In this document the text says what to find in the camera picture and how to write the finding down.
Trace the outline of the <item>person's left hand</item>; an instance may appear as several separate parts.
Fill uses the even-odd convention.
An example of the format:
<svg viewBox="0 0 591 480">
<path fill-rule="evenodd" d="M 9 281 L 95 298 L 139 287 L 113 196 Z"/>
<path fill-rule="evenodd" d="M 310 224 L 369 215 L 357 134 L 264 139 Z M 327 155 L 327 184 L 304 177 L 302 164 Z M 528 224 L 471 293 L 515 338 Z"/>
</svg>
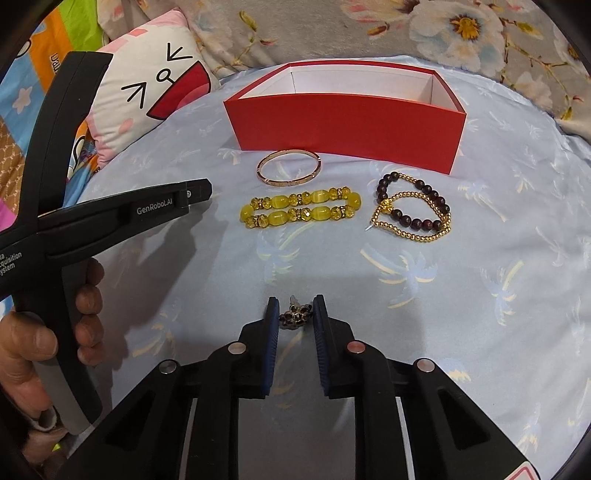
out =
<svg viewBox="0 0 591 480">
<path fill-rule="evenodd" d="M 86 284 L 76 295 L 82 317 L 75 326 L 78 358 L 87 366 L 100 364 L 105 356 L 104 329 L 98 314 L 102 297 L 98 284 L 104 276 L 95 259 L 88 263 Z M 36 362 L 52 359 L 58 351 L 56 335 L 38 321 L 14 311 L 1 320 L 1 387 L 26 415 L 37 419 L 51 400 L 34 369 Z"/>
</svg>

